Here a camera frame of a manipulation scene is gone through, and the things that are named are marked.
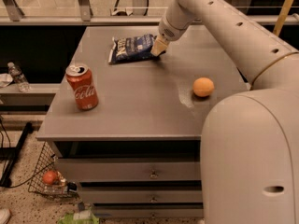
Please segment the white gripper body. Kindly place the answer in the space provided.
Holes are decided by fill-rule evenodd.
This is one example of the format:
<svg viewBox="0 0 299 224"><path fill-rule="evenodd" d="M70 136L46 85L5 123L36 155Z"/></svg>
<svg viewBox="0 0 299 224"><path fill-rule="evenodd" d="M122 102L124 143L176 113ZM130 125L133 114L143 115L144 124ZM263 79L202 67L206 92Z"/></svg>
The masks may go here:
<svg viewBox="0 0 299 224"><path fill-rule="evenodd" d="M159 23L159 34L167 41L177 41L197 17L173 0Z"/></svg>

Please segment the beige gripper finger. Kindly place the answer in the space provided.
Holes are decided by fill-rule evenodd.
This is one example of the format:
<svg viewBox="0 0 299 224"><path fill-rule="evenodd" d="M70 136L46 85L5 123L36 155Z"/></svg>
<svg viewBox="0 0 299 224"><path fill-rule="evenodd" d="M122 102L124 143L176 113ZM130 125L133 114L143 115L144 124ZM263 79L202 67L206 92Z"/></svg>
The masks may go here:
<svg viewBox="0 0 299 224"><path fill-rule="evenodd" d="M168 48L169 41L162 35L158 35L154 41L154 44L151 48L151 54L158 57Z"/></svg>

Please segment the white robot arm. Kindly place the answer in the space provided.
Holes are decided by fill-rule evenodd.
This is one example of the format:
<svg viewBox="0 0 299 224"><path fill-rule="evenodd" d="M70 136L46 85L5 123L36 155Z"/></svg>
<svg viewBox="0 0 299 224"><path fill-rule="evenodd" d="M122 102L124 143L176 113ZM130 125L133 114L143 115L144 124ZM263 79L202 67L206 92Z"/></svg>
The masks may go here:
<svg viewBox="0 0 299 224"><path fill-rule="evenodd" d="M153 54L194 20L250 84L209 112L201 134L199 224L299 224L298 51L224 0L173 0Z"/></svg>

